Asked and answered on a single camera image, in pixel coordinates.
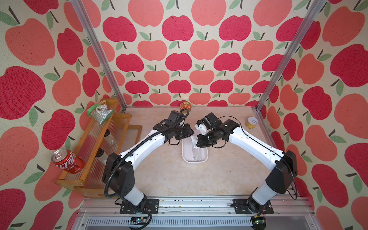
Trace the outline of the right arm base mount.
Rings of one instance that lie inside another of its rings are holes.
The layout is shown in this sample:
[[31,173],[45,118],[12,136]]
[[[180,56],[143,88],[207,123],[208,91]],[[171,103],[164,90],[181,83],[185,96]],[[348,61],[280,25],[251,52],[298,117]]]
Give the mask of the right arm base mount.
[[248,199],[233,199],[230,207],[234,208],[236,214],[274,214],[270,201],[267,201],[264,205],[259,205],[252,198],[251,201],[248,201]]

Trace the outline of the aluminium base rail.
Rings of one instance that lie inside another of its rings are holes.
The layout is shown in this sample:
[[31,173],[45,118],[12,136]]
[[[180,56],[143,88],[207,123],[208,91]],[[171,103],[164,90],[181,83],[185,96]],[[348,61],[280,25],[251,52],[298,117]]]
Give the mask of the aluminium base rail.
[[[320,230],[306,198],[293,200],[278,195],[256,218],[245,209],[246,196],[152,196],[147,211],[153,212],[147,230]],[[129,205],[114,200],[83,201],[72,217],[70,230],[131,230],[144,225],[147,215],[136,214]]]

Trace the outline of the white rectangular tray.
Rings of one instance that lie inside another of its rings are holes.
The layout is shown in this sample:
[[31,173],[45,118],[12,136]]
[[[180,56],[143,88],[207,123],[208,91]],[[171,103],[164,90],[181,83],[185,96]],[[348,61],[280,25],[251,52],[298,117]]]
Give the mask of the white rectangular tray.
[[204,163],[209,158],[208,149],[198,147],[197,142],[197,136],[191,136],[182,141],[182,158],[187,164]]

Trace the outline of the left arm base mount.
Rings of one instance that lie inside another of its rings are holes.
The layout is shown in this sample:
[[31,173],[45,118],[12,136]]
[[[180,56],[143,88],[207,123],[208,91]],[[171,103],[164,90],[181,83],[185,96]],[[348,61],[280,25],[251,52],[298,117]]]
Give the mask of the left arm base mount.
[[158,214],[159,203],[159,199],[144,198],[138,206],[134,206],[130,202],[123,200],[120,205],[120,214]]

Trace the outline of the yellow white can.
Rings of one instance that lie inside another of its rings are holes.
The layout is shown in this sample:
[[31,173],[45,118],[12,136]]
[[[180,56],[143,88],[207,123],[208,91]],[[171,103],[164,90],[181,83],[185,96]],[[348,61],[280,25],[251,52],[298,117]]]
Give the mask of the yellow white can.
[[248,129],[253,129],[258,125],[258,119],[255,117],[248,117],[245,126]]

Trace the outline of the right aluminium frame post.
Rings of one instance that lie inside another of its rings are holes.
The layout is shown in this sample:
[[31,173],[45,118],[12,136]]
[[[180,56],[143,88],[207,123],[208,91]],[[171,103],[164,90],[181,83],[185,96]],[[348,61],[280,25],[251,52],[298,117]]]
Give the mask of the right aluminium frame post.
[[281,77],[283,71],[285,70],[286,66],[290,62],[293,54],[296,52],[297,48],[301,45],[301,42],[303,38],[305,37],[307,31],[309,30],[310,26],[312,25],[313,21],[319,14],[320,10],[324,7],[324,5],[327,3],[327,1],[317,0],[313,1],[311,3],[311,6],[307,10],[307,13],[304,17],[304,19],[301,22],[301,25],[299,26],[294,38],[290,42],[290,45],[286,49],[286,52],[280,61],[280,64],[275,71],[275,73],[272,75],[270,82],[268,86],[266,87],[264,93],[262,94],[258,104],[256,107],[253,107],[254,112],[260,113],[263,105],[265,104],[266,100],[269,98],[273,88],[276,86],[277,81]]

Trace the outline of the left aluminium frame post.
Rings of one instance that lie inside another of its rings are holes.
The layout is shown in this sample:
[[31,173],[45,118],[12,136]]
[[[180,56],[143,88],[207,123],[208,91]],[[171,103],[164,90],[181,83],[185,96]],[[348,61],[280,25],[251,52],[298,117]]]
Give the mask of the left aluminium frame post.
[[79,18],[79,21],[81,22],[87,37],[95,51],[96,57],[100,62],[101,68],[103,69],[108,82],[110,84],[110,86],[112,87],[112,91],[114,92],[117,101],[119,102],[120,106],[121,106],[121,111],[122,113],[126,112],[127,109],[127,104],[126,101],[123,97],[123,94],[120,90],[120,87],[118,85],[117,79],[115,77],[115,74],[113,73],[113,70],[110,67],[110,64],[107,60],[107,56],[104,52],[104,49],[98,39],[98,37],[96,36],[96,33],[94,31],[92,22],[89,18],[89,15],[87,13],[86,8],[84,7],[82,1],[80,0],[71,0],[73,8],[76,11],[76,14]]

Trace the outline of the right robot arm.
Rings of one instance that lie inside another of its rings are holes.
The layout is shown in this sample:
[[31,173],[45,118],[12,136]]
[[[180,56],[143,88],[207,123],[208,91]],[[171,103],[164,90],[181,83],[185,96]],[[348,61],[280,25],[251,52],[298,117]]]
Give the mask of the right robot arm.
[[220,120],[211,122],[202,119],[197,121],[195,128],[201,132],[197,136],[197,147],[210,147],[217,144],[218,140],[224,140],[244,149],[270,170],[262,185],[248,199],[250,203],[263,206],[276,195],[286,193],[298,175],[294,152],[273,148],[246,132],[231,119],[224,123]]

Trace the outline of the glass spice jar upper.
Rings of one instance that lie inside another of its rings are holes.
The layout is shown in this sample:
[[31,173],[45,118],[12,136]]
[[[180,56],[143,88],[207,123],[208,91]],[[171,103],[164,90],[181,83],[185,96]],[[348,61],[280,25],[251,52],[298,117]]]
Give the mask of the glass spice jar upper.
[[113,136],[113,134],[111,133],[111,131],[109,129],[107,129],[105,131],[105,134],[104,134],[104,140],[105,142],[109,145],[109,146],[114,146],[117,141],[115,139],[115,137]]

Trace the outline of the glass spice jar lower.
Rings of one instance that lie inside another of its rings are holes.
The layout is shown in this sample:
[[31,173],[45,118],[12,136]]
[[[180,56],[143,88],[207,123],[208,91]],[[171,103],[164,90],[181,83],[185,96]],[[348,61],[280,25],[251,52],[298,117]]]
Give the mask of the glass spice jar lower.
[[102,148],[99,148],[95,157],[100,163],[106,165],[109,155]]

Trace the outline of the red gold round tin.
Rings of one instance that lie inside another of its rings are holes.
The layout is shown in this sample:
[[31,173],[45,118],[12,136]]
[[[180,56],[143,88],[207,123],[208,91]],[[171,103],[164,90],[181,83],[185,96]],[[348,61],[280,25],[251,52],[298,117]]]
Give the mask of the red gold round tin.
[[182,103],[180,103],[179,107],[180,107],[181,110],[188,109],[189,111],[191,111],[191,109],[192,109],[192,105],[187,101],[183,101]]

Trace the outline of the red cola can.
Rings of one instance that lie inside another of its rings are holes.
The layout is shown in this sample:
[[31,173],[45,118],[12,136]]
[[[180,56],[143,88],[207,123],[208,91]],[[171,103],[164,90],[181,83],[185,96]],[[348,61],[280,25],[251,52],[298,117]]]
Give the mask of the red cola can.
[[56,150],[51,156],[51,162],[58,168],[70,174],[77,174],[84,166],[84,161],[67,149]]

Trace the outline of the green snack bag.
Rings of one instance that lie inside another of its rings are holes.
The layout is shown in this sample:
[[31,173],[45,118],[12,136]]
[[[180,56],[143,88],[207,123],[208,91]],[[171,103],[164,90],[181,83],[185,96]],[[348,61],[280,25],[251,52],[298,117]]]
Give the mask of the green snack bag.
[[114,112],[115,109],[109,109],[107,107],[106,100],[102,100],[100,103],[87,109],[87,116],[93,118],[100,126],[102,126]]

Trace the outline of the glass spice jar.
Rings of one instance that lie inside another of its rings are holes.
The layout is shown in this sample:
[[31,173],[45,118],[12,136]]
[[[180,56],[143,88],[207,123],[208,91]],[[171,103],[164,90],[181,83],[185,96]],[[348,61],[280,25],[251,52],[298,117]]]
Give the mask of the glass spice jar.
[[117,141],[115,139],[115,137],[113,136],[113,134],[111,133],[111,131],[109,129],[107,129],[105,131],[105,134],[104,134],[104,140],[105,142],[109,145],[109,146],[114,146]]
[[95,157],[100,163],[106,165],[109,155],[102,148],[99,148]]

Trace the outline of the aluminium frame post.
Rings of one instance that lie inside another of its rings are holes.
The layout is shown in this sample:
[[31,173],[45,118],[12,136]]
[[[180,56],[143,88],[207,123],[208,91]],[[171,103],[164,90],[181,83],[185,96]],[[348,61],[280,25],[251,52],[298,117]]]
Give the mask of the aluminium frame post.
[[286,49],[286,52],[280,61],[280,64],[275,71],[275,73],[272,75],[270,82],[268,86],[266,87],[264,93],[262,94],[258,104],[256,107],[253,107],[254,112],[260,113],[263,105],[265,104],[266,100],[269,98],[273,88],[276,86],[277,81],[281,77],[283,71],[285,70],[286,66],[290,62],[293,54],[296,52],[297,48],[301,45],[301,42],[303,38],[305,37],[307,31],[309,30],[310,26],[312,25],[313,21],[319,14],[320,10],[324,7],[324,5],[327,3],[327,1],[317,0],[313,1],[311,3],[311,6],[307,10],[307,13],[304,17],[304,19],[301,22],[301,25],[299,26],[294,38],[290,42],[290,45]]
[[96,57],[100,62],[101,68],[103,69],[108,82],[110,84],[110,86],[112,87],[112,91],[114,92],[117,101],[119,102],[120,106],[121,106],[121,111],[122,113],[126,112],[127,109],[127,104],[126,101],[123,97],[123,94],[120,90],[120,87],[118,85],[117,79],[115,77],[115,74],[113,73],[113,70],[110,67],[110,64],[107,60],[107,56],[104,52],[104,49],[98,39],[98,37],[96,36],[96,33],[94,31],[92,22],[89,18],[89,15],[87,13],[86,8],[84,7],[82,1],[80,0],[71,0],[73,8],[76,11],[76,14],[79,18],[79,21],[81,22],[87,37],[95,51]]

